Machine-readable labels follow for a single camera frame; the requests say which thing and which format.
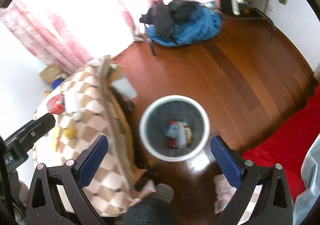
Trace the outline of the checkered printed tablecloth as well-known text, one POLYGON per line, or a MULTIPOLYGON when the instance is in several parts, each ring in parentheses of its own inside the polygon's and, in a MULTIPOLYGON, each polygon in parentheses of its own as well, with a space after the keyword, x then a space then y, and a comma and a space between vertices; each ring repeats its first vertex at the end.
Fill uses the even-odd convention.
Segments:
POLYGON ((107 56, 93 59, 54 89, 35 112, 36 119, 46 114, 48 100, 58 94, 71 94, 80 108, 77 117, 66 112, 55 116, 55 127, 33 147, 36 165, 63 165, 76 159, 99 135, 108 138, 108 152, 84 188, 93 207, 104 217, 119 216, 156 191, 150 179, 143 182, 142 189, 135 189, 146 170, 135 165, 131 129, 110 88, 119 70, 120 66, 107 56), (76 128, 76 137, 70 140, 63 135, 68 127, 76 128))

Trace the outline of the brown cardboard box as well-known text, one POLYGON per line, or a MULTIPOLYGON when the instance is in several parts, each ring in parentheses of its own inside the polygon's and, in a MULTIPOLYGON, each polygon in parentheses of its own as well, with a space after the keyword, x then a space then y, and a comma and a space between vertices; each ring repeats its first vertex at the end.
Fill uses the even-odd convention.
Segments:
POLYGON ((39 73, 40 78, 47 83, 52 84, 56 79, 68 76, 68 73, 56 65, 48 65, 39 73))

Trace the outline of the pink floral curtain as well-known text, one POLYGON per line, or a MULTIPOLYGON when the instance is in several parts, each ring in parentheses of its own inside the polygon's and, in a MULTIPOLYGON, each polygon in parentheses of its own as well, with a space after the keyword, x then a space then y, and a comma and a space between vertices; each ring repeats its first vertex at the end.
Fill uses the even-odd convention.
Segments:
POLYGON ((29 53, 70 73, 143 41, 140 17, 155 2, 171 1, 12 0, 1 7, 1 21, 29 53))

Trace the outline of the black fuzzy slipper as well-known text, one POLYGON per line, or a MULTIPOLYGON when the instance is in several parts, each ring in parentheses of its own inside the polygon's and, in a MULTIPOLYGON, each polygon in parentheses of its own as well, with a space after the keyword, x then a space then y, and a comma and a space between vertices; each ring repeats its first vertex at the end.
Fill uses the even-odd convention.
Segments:
POLYGON ((123 224, 178 224, 170 205, 158 198, 149 197, 140 201, 122 215, 123 224))

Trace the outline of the blue black clothes pile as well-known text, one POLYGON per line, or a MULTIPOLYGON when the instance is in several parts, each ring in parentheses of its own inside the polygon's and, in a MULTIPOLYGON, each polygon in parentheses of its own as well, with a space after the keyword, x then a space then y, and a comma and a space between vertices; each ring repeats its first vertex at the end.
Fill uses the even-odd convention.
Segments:
POLYGON ((150 40, 165 47, 181 47, 215 37, 221 29, 216 2, 173 0, 153 3, 141 16, 150 40))

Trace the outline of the white round trash bin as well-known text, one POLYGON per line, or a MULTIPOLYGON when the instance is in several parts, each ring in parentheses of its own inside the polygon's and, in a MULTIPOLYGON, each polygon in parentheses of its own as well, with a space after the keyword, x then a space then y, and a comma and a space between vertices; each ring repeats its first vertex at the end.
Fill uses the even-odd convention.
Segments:
POLYGON ((210 133, 210 121, 195 100, 170 95, 151 103, 139 124, 146 150, 159 160, 181 162, 203 150, 210 133))

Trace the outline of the red blanket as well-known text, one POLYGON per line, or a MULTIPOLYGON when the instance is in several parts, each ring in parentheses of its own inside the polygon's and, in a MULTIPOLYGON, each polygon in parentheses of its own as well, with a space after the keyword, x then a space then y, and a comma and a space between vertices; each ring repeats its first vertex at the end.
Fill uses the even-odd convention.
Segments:
POLYGON ((319 135, 319 87, 308 98, 306 106, 287 119, 268 139, 246 150, 245 160, 272 167, 280 163, 285 171, 290 194, 295 201, 305 190, 301 167, 307 151, 319 135))

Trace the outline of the red soda can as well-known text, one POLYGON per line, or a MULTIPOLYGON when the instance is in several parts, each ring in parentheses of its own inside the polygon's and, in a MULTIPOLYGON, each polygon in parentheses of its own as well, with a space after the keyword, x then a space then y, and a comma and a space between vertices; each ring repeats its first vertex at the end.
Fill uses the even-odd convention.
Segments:
POLYGON ((47 102, 47 110, 50 114, 61 114, 65 111, 65 97, 58 94, 50 98, 47 102))

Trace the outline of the pink patterned slipper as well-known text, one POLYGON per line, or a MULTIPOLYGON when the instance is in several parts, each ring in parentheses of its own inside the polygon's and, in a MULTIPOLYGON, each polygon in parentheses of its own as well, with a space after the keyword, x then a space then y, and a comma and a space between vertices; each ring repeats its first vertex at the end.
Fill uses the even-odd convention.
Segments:
MULTIPOLYGON (((215 176, 214 183, 215 183, 215 190, 216 190, 216 202, 214 204, 215 214, 220 214, 223 212, 227 204, 229 204, 229 202, 231 201, 233 195, 236 192, 236 188, 231 187, 229 185, 224 174, 215 176)), ((263 187, 262 185, 255 186, 251 199, 248 205, 246 206, 245 212, 240 218, 240 221, 238 222, 238 224, 243 224, 249 220, 250 216, 253 213, 255 205, 257 204, 262 187, 263 187)))

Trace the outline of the yellow lemon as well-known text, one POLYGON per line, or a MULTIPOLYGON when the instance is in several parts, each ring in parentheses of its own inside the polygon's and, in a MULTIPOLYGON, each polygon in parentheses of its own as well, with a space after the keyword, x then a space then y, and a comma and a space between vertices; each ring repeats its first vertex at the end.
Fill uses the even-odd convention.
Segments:
POLYGON ((75 127, 68 127, 64 130, 63 135, 66 139, 70 140, 76 137, 76 128, 75 127))

